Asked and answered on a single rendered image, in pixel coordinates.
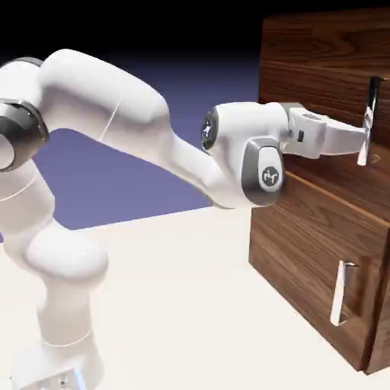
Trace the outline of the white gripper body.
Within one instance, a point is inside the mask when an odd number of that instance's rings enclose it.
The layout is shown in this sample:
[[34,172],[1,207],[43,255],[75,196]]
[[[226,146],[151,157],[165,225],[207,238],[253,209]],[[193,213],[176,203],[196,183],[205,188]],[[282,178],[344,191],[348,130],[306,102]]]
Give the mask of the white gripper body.
[[326,121],[323,155],[349,155],[358,153],[366,140],[366,130],[337,120]]

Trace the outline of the dark wooden cabinet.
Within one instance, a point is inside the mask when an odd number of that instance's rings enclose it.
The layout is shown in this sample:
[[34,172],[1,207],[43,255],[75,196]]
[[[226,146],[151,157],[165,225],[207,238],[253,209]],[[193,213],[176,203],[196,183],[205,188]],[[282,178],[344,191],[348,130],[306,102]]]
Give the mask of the dark wooden cabinet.
[[286,157],[284,197],[251,214],[249,261],[354,369],[390,367],[390,0],[265,18],[259,99],[355,126],[375,101],[365,165]]

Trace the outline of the dark wooden cabinet door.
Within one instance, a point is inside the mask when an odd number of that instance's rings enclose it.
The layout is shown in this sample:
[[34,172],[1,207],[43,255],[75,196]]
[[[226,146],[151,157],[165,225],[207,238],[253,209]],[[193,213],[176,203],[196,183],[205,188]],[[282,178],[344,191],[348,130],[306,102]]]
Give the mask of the dark wooden cabinet door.
[[365,167],[356,155],[287,156],[295,175],[390,223],[390,7],[264,20],[260,100],[298,101],[361,126],[369,80],[381,82]]
[[[330,323],[339,261],[342,320]],[[251,214],[251,266],[356,370],[390,367],[390,223],[289,174],[284,195]]]

